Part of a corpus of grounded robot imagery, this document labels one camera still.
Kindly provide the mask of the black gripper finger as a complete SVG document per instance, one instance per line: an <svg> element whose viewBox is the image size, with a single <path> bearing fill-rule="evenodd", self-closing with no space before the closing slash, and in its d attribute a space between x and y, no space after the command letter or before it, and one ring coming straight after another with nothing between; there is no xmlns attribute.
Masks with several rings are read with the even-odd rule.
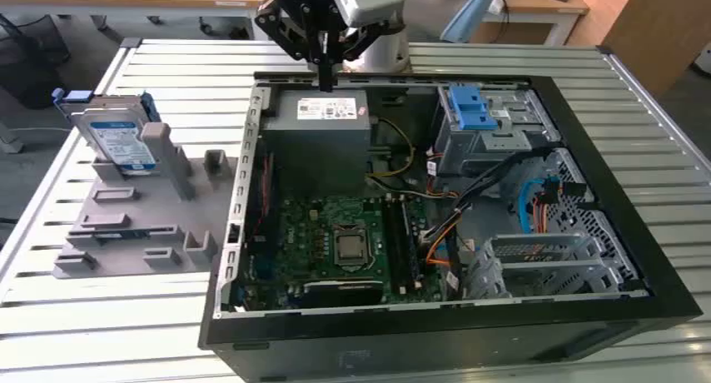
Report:
<svg viewBox="0 0 711 383"><path fill-rule="evenodd" d="M321 92L329 91L329 65L323 45L323 29L316 23L316 9L305 3L288 10L277 1L264 3L255 22L271 40L295 60L304 60L317 74Z"/></svg>
<svg viewBox="0 0 711 383"><path fill-rule="evenodd" d="M336 83L336 74L340 71L337 64L343 61L355 61L380 37L391 37L404 30L399 22L379 22L357 28L351 34L345 32L343 23L329 23L327 31L327 92L332 92Z"/></svg>

